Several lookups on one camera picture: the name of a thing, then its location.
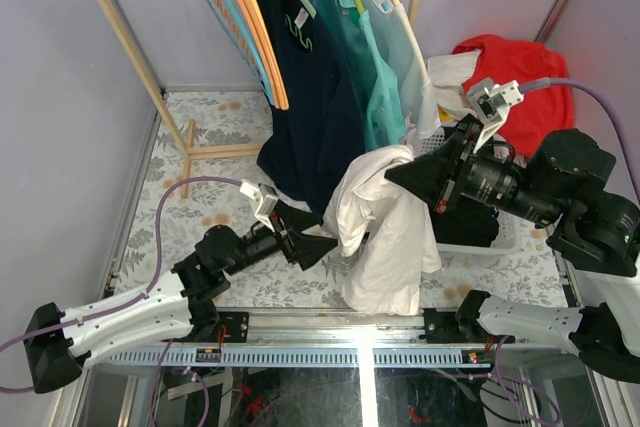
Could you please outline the white t shirt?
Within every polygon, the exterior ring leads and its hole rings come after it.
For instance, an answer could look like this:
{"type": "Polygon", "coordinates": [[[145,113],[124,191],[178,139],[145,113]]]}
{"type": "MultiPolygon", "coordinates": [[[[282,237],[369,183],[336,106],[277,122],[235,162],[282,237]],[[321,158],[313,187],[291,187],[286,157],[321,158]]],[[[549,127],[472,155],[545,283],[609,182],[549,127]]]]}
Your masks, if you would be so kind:
{"type": "Polygon", "coordinates": [[[421,277],[442,268],[428,206],[385,178],[413,160],[404,145],[355,158],[325,209],[324,226],[337,237],[340,254],[358,256],[341,285],[357,312],[417,314],[421,277]]]}

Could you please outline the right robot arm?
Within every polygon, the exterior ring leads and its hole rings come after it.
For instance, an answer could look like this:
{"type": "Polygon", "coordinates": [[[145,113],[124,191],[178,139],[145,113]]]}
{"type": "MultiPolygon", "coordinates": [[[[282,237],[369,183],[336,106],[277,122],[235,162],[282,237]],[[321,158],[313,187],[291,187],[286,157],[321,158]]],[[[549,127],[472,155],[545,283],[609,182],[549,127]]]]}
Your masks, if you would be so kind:
{"type": "Polygon", "coordinates": [[[434,151],[385,177],[446,214],[463,198],[536,228],[553,229],[547,245],[598,288],[596,306],[552,308],[470,291],[454,318],[467,341],[493,335],[526,339],[577,356],[613,380],[639,381],[639,208],[604,187],[616,164],[587,134],[556,130],[526,167],[499,160],[480,141],[471,115],[434,151]]]}

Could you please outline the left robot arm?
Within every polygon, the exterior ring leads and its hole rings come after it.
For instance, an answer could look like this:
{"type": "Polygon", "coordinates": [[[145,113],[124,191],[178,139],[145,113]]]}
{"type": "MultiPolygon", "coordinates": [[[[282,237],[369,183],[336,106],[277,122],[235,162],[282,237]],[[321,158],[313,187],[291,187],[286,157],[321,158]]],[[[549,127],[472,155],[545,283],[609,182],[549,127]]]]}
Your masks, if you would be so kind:
{"type": "Polygon", "coordinates": [[[274,254],[311,268],[337,246],[321,224],[319,216],[279,201],[266,222],[243,236],[225,225],[207,230],[151,287],[66,310],[53,302],[40,306],[23,342],[34,392],[58,390],[84,370],[153,342],[212,339],[219,328],[213,300],[229,289],[230,276],[274,254]]]}

